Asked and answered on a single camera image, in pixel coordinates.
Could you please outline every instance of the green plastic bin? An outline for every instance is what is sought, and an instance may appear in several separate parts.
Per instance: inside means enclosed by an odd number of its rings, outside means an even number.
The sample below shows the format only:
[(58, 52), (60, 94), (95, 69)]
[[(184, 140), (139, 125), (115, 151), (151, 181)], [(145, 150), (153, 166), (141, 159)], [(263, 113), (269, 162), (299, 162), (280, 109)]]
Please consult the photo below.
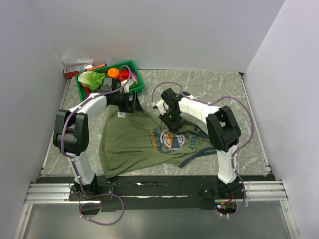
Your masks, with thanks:
[[(135, 65), (134, 61), (124, 61), (124, 62), (117, 63), (117, 64), (114, 64), (114, 65), (111, 65), (111, 66), (105, 66), (105, 67), (101, 67), (101, 68), (98, 68), (98, 69), (94, 69), (93, 71), (95, 71), (97, 73), (103, 73), (103, 71), (106, 69), (106, 73), (107, 73), (110, 68), (119, 69), (120, 66), (122, 66), (122, 65), (128, 65), (131, 69), (133, 69), (133, 71), (136, 74), (136, 77), (138, 79), (139, 85), (137, 87), (135, 87), (135, 88), (130, 89), (130, 95), (133, 94), (133, 91), (137, 91), (138, 93), (142, 93), (143, 92), (143, 88), (144, 88), (144, 83), (143, 83), (143, 80), (142, 80), (142, 78), (141, 78), (141, 76), (140, 76), (140, 74), (139, 74), (139, 72), (138, 72), (138, 70), (136, 68), (136, 65)], [(78, 81), (79, 75), (81, 75), (81, 74), (77, 74), (75, 76), (75, 81), (76, 81), (76, 85), (78, 87), (80, 100), (82, 102), (82, 101), (85, 100), (86, 92), (83, 89), (83, 87), (81, 86), (81, 83)]]

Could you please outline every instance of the white wall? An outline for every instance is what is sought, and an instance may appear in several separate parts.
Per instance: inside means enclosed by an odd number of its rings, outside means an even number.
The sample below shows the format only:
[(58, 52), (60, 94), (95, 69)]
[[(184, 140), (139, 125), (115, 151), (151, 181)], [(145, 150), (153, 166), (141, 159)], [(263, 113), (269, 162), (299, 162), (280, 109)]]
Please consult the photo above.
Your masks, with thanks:
[(318, 66), (318, 0), (286, 0), (244, 82), (303, 239), (319, 235)]
[(30, 0), (65, 65), (246, 72), (284, 0)]
[(37, 178), (65, 79), (63, 64), (24, 0), (0, 7), (0, 237), (13, 237)]

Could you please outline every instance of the cabbage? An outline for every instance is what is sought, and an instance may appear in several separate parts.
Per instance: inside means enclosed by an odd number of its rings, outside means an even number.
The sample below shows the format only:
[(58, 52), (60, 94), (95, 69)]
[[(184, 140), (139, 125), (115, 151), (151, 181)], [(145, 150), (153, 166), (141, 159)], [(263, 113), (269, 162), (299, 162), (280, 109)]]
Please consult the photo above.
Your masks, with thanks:
[(105, 76), (105, 73), (86, 71), (79, 76), (78, 81), (82, 84), (82, 86), (89, 88), (90, 91), (93, 91), (103, 84)]

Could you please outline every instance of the green shirt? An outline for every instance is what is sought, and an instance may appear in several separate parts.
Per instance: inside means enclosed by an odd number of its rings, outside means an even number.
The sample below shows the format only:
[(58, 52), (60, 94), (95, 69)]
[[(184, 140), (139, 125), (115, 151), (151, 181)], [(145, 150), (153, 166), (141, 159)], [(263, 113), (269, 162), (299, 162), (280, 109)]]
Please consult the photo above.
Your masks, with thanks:
[(216, 153), (208, 136), (184, 121), (178, 134), (169, 132), (150, 112), (119, 113), (109, 106), (100, 143), (100, 161), (107, 178), (160, 163), (183, 167), (197, 156)]

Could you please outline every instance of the marble tabletop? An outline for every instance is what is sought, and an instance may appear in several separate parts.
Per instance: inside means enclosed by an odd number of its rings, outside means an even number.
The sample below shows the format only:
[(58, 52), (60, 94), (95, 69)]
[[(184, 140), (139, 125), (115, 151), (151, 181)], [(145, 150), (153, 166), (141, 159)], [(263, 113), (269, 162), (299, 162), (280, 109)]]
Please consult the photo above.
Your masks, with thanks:
[[(184, 90), (206, 102), (213, 102), (221, 96), (231, 95), (240, 99), (247, 105), (247, 99), (238, 72), (199, 71), (199, 70), (140, 70), (145, 88), (139, 94), (140, 103), (145, 111), (158, 114), (158, 110), (151, 107), (151, 93), (153, 88), (166, 81), (181, 84)], [(171, 87), (176, 92), (179, 88), (175, 85), (163, 85), (154, 94), (158, 101), (164, 89)], [(63, 109), (69, 109), (80, 103), (75, 80), (72, 80), (67, 90)], [(244, 143), (250, 135), (250, 122), (247, 113), (236, 102), (224, 99), (217, 106), (230, 106), (242, 131), (239, 143)], [(103, 175), (99, 159), (99, 145), (102, 129), (108, 114), (108, 108), (99, 111), (89, 120), (90, 142), (87, 148), (90, 165), (98, 175)], [(201, 128), (207, 129), (204, 123), (189, 115), (185, 118), (197, 123)], [(266, 175), (265, 161), (256, 134), (252, 141), (238, 154), (238, 169), (243, 175)], [(134, 170), (125, 175), (217, 175), (217, 155), (198, 157), (183, 168), (169, 163), (162, 163), (152, 167)], [(42, 175), (73, 175), (68, 160), (60, 153), (58, 148), (51, 143), (47, 160)]]

